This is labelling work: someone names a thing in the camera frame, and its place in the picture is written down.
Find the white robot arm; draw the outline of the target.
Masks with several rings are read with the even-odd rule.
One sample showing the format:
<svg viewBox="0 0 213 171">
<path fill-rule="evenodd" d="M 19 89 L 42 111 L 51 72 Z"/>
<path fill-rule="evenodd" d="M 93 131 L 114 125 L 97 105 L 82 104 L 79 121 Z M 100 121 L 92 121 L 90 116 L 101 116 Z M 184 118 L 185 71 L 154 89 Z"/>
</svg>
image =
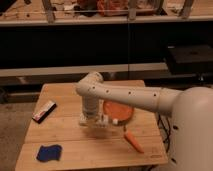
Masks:
<svg viewBox="0 0 213 171">
<path fill-rule="evenodd" d="M 213 171 L 213 89 L 115 86 L 91 72 L 76 84 L 86 118 L 110 100 L 170 117 L 169 171 Z"/>
</svg>

